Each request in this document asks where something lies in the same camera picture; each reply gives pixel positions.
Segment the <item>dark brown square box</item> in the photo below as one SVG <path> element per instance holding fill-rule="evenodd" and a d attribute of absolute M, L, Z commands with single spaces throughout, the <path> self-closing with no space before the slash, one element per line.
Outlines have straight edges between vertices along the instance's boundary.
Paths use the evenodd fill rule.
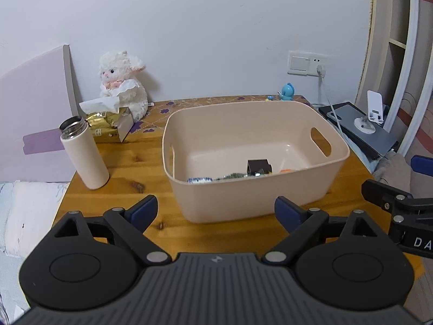
<path fill-rule="evenodd" d="M 251 176 L 269 175 L 272 166 L 267 159 L 253 159 L 247 161 L 247 174 Z"/>

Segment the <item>blue white tissue pack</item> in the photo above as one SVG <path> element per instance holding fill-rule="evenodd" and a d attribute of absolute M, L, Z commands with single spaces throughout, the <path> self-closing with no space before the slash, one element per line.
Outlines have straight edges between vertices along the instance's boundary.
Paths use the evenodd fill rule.
<path fill-rule="evenodd" d="M 212 181 L 213 181 L 213 178 L 210 178 L 210 177 L 195 177 L 195 178 L 189 178 L 187 180 L 187 183 L 201 184 L 201 183 L 209 183 Z"/>

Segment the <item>beige grey blanket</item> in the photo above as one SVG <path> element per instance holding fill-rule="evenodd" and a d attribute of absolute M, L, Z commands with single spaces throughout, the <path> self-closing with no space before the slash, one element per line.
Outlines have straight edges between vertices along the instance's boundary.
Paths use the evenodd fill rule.
<path fill-rule="evenodd" d="M 373 177 L 378 182 L 408 193 L 411 192 L 411 176 L 412 169 L 404 156 L 394 151 L 382 157 L 373 172 Z"/>

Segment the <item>grey laptop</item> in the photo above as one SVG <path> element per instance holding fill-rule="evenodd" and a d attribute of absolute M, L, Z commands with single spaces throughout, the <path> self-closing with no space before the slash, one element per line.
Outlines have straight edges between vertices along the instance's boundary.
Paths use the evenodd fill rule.
<path fill-rule="evenodd" d="M 322 106 L 319 112 L 371 159 L 385 156 L 399 144 L 396 137 L 382 127 L 385 118 L 382 100 L 369 101 L 367 114 L 350 102 Z"/>

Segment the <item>white phone stand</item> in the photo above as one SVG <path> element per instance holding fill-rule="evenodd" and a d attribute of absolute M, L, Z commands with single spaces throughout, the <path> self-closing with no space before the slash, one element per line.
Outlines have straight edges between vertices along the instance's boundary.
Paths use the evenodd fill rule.
<path fill-rule="evenodd" d="M 376 132 L 374 125 L 382 125 L 384 122 L 382 95 L 373 90 L 368 90 L 367 105 L 367 115 L 362 118 L 355 118 L 354 125 L 358 131 L 371 135 Z"/>

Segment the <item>green glitter scrunchie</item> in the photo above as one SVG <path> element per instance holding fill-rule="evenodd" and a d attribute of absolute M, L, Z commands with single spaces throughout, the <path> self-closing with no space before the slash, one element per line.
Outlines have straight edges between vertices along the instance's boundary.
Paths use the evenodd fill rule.
<path fill-rule="evenodd" d="M 216 178 L 216 180 L 230 180 L 230 179 L 240 179 L 247 178 L 249 175 L 247 173 L 231 173 L 229 175 L 224 175 L 220 178 Z"/>

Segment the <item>beige plastic storage bin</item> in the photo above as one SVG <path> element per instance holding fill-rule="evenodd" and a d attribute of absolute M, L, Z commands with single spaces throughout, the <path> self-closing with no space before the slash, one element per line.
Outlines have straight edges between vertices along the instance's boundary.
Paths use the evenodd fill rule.
<path fill-rule="evenodd" d="M 279 196 L 304 206 L 328 192 L 350 150 L 313 108 L 296 101 L 248 101 L 172 113 L 162 137 L 164 172 L 183 216 L 193 223 L 247 219 L 273 212 Z M 247 173 L 267 159 L 269 175 Z M 212 182 L 191 184 L 189 178 Z"/>

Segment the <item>gold tissue box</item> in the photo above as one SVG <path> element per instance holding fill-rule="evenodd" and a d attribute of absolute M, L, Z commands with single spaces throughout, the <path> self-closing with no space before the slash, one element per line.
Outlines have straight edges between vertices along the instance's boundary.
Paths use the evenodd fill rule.
<path fill-rule="evenodd" d="M 121 107 L 117 96 L 83 101 L 79 106 L 97 143 L 121 143 L 134 125 L 130 109 Z"/>

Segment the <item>cream thermos bottle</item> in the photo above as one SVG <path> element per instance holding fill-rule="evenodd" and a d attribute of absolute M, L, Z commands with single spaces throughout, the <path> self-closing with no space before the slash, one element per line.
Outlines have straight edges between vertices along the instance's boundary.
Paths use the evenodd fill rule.
<path fill-rule="evenodd" d="M 84 185 L 91 190 L 104 186 L 109 180 L 109 171 L 87 121 L 74 116 L 60 125 L 60 131 L 61 143 Z"/>

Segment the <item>blue bird figurine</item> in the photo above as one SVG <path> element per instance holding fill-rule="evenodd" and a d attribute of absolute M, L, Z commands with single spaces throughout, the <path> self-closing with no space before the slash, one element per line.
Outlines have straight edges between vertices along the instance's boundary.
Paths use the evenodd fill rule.
<path fill-rule="evenodd" d="M 287 83 L 278 92 L 278 97 L 280 100 L 294 100 L 294 93 L 294 86 L 291 83 Z"/>

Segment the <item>lilac headboard panel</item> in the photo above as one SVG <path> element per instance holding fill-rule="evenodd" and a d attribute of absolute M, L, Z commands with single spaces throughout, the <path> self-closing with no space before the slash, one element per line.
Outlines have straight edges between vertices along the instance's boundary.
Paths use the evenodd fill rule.
<path fill-rule="evenodd" d="M 60 125 L 77 114 L 68 45 L 4 74 L 1 180 L 71 180 L 75 169 L 60 141 Z"/>

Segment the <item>white plush lamb toy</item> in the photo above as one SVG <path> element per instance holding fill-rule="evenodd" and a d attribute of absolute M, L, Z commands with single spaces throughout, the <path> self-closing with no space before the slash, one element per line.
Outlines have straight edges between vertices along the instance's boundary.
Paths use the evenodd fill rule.
<path fill-rule="evenodd" d="M 145 69 L 143 61 L 127 51 L 107 52 L 99 60 L 101 97 L 115 97 L 120 107 L 128 107 L 135 122 L 147 113 L 147 92 L 136 74 Z"/>

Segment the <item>white wall switch socket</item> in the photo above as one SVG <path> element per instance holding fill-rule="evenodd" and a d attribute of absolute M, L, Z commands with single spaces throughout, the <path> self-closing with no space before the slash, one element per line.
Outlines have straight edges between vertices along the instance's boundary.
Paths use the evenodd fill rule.
<path fill-rule="evenodd" d="M 289 51 L 287 74 L 319 77 L 317 67 L 325 69 L 330 64 L 330 56 L 306 51 Z"/>

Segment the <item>white wardrobe shelf frame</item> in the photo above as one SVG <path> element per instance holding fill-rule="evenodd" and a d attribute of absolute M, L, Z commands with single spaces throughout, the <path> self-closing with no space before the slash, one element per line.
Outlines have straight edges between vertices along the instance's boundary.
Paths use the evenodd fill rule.
<path fill-rule="evenodd" d="M 355 100 L 381 93 L 384 130 L 405 158 L 432 155 L 432 0 L 371 0 L 366 60 Z"/>

